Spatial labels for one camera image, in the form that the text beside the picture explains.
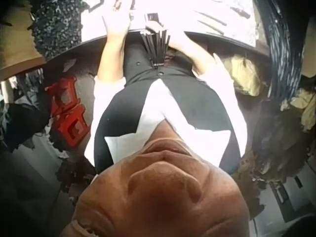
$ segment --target red stool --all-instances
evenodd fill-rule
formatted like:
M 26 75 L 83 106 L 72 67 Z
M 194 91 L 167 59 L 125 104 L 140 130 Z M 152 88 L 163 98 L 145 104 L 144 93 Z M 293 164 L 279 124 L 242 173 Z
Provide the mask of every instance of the red stool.
M 51 116 L 55 117 L 80 103 L 75 90 L 75 77 L 61 79 L 54 85 L 47 87 L 47 93 L 52 97 Z M 68 103 L 64 103 L 62 95 L 67 92 L 70 98 Z
M 90 131 L 83 118 L 85 107 L 78 105 L 73 109 L 60 114 L 55 123 L 57 129 L 63 134 L 71 148 L 76 147 Z

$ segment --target black vest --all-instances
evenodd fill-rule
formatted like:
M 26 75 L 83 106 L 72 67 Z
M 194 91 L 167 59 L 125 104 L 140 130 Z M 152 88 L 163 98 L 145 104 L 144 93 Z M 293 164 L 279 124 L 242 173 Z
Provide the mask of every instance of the black vest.
M 97 173 L 113 165 L 104 137 L 118 137 L 136 132 L 147 93 L 156 79 L 145 79 L 127 85 L 114 96 L 103 113 L 94 140 L 94 162 Z M 171 76 L 168 79 L 163 77 L 161 79 L 169 88 L 190 125 L 197 129 L 231 131 L 220 168 L 227 173 L 233 173 L 240 160 L 239 146 L 232 123 L 216 92 L 205 83 L 191 77 Z

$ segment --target white sleeve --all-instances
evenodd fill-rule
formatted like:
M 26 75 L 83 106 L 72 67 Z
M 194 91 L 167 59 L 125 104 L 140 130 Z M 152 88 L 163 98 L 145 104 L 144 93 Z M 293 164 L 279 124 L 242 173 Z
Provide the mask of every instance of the white sleeve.
M 93 120 L 91 125 L 91 137 L 85 149 L 84 156 L 94 166 L 94 136 L 99 125 L 102 114 L 112 101 L 113 97 L 124 89 L 126 79 L 122 78 L 116 82 L 102 82 L 95 77 Z
M 198 75 L 193 70 L 194 75 L 212 88 L 227 111 L 227 114 L 233 125 L 233 129 L 238 141 L 240 156 L 243 156 L 247 144 L 247 124 L 238 106 L 238 101 L 234 89 L 234 81 L 231 79 L 228 72 L 222 70 L 210 70 L 203 75 Z

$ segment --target bundle of pens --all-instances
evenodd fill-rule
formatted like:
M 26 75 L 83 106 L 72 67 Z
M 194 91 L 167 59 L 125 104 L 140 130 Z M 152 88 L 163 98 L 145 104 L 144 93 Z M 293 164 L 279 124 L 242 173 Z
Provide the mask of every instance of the bundle of pens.
M 170 36 L 167 36 L 167 30 L 158 33 L 151 33 L 150 31 L 144 30 L 141 31 L 140 34 L 153 67 L 158 68 L 163 66 L 170 40 Z

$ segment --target nose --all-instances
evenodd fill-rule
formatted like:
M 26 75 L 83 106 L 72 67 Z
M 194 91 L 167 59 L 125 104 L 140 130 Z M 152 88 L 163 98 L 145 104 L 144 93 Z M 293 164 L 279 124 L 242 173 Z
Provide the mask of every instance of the nose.
M 183 170 L 159 161 L 130 177 L 128 195 L 134 202 L 141 202 L 143 207 L 180 210 L 200 200 L 201 186 L 196 178 Z

